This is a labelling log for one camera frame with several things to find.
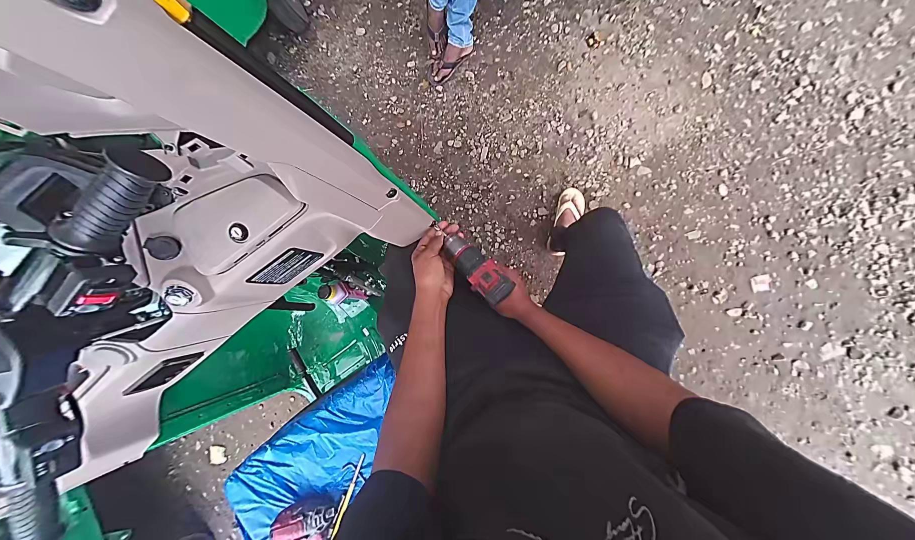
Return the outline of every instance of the hand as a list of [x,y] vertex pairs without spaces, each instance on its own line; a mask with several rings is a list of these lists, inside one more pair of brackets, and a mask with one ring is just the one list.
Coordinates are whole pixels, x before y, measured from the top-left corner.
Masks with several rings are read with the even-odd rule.
[[521,274],[518,274],[517,270],[507,268],[506,266],[502,267],[501,270],[511,278],[516,287],[507,295],[507,298],[501,300],[500,303],[495,306],[495,309],[498,313],[509,319],[521,320],[523,316],[533,312],[538,306],[534,303],[534,300],[530,299],[530,295],[527,294],[527,286],[524,284],[521,279]]
[[424,237],[417,243],[410,256],[414,265],[414,284],[417,296],[432,296],[445,303],[451,299],[454,290],[453,264],[441,252],[444,236],[457,233],[457,224],[442,221],[438,224],[441,230],[428,228]]

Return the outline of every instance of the dirt ground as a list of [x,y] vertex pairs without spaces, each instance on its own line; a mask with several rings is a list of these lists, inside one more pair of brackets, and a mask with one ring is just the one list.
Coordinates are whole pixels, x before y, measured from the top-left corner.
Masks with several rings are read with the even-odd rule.
[[[563,188],[618,208],[687,334],[675,376],[915,516],[915,0],[482,0],[442,91],[422,1],[308,9],[268,59],[532,293]],[[218,538],[222,479],[300,404],[165,449]]]

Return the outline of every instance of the foot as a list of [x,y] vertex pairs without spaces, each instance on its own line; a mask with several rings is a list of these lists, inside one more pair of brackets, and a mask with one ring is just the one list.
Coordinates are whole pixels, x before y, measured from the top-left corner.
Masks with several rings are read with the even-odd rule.
[[[437,11],[432,10],[430,6],[427,7],[427,44],[430,46],[430,57],[433,59],[437,59],[441,55],[441,46],[447,38],[443,34],[444,17],[445,12],[443,10]],[[438,41],[434,40],[434,36],[430,34],[432,32],[437,35]]]
[[547,236],[547,250],[555,256],[564,254],[564,235],[559,229],[566,229],[584,215],[584,194],[574,187],[565,189],[557,199],[557,211],[554,213],[554,226]]
[[441,80],[445,80],[451,75],[452,69],[441,68],[444,63],[457,62],[462,57],[465,57],[472,52],[474,52],[474,45],[470,47],[457,47],[448,43],[448,47],[444,49],[444,57],[434,65],[434,81],[439,83]]

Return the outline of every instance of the red drill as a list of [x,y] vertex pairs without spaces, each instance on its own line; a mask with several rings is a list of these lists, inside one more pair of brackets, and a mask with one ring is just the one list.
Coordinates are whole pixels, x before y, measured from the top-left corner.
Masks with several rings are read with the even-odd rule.
[[516,285],[507,275],[503,265],[484,253],[458,234],[448,234],[444,238],[444,252],[454,263],[454,268],[471,283],[471,289],[477,291],[491,308],[514,290]]

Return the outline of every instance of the screw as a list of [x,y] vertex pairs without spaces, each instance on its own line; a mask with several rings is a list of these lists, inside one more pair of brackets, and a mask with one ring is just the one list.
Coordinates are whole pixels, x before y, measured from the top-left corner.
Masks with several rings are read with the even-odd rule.
[[168,285],[163,289],[163,300],[176,308],[182,308],[194,301],[194,291],[183,285]]

